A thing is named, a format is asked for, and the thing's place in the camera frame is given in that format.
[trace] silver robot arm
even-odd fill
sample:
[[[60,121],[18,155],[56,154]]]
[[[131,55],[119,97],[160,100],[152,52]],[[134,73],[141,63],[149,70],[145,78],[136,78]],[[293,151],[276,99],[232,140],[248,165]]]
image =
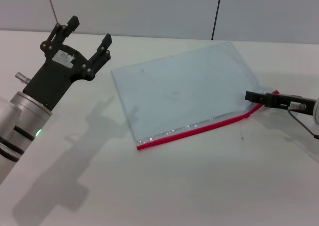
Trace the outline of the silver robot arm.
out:
[[[40,46],[46,57],[43,66],[32,79],[17,73],[16,77],[26,87],[10,102],[0,98],[0,184],[50,119],[52,109],[71,84],[80,79],[92,81],[111,59],[109,34],[89,60],[62,44],[78,25],[76,16],[68,25],[56,24]]]

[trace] black clamp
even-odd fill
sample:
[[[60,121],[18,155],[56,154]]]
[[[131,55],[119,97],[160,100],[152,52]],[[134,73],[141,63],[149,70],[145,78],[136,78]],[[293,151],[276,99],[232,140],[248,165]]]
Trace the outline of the black clamp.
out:
[[[111,59],[108,48],[112,44],[112,38],[109,34],[104,37],[96,53],[89,60],[77,50],[63,44],[65,38],[79,24],[78,17],[73,16],[67,26],[55,25],[48,39],[40,46],[46,58],[45,63],[23,90],[23,93],[37,100],[50,111],[72,83],[81,79],[93,80],[95,74]]]
[[[306,105],[305,109],[294,110],[298,113],[313,115],[316,101],[313,99],[302,98],[300,96],[272,94],[272,93],[253,93],[246,91],[245,100],[253,103],[265,105],[268,108],[279,108],[288,110],[288,107],[293,103],[300,103]]]

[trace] cable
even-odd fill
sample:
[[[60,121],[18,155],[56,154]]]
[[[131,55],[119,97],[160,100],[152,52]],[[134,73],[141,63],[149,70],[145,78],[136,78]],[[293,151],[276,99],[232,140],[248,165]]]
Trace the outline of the cable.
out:
[[[220,0],[218,0],[218,5],[217,5],[217,10],[216,10],[216,15],[215,15],[214,28],[213,28],[213,34],[211,36],[211,40],[213,40],[214,34],[215,34],[215,28],[216,28],[216,22],[217,22],[217,17],[218,17],[219,5],[220,5]]]
[[[58,19],[56,17],[55,10],[53,8],[52,0],[49,0],[49,1],[50,1],[50,4],[51,4],[51,8],[52,8],[52,11],[53,11],[53,14],[54,14],[55,21],[56,21],[56,23],[58,23]]]
[[[319,135],[314,134],[308,127],[306,127],[305,124],[303,124],[296,116],[294,116],[291,111],[294,111],[297,109],[290,109],[290,107],[287,109],[289,115],[292,116],[293,119],[295,119],[300,125],[302,125],[304,127],[304,129],[306,129],[315,139],[319,139]]]

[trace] bolt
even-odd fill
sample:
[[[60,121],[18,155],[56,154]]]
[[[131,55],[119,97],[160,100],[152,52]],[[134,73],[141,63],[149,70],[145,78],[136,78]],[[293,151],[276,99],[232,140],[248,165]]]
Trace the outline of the bolt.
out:
[[[28,84],[30,82],[30,78],[27,78],[20,72],[17,72],[15,77],[18,78],[22,83]]]

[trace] white tabletop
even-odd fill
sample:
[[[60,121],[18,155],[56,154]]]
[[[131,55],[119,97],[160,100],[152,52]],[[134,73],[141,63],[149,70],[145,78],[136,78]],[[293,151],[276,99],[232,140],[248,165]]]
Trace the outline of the white tabletop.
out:
[[[0,31],[0,95],[44,63],[48,33]],[[89,58],[103,36],[72,34]],[[286,111],[136,150],[111,69],[217,43],[113,37],[112,59],[78,81],[0,186],[1,226],[317,226],[319,141]],[[319,45],[233,42],[260,84],[319,96]],[[299,115],[314,131],[310,116]]]

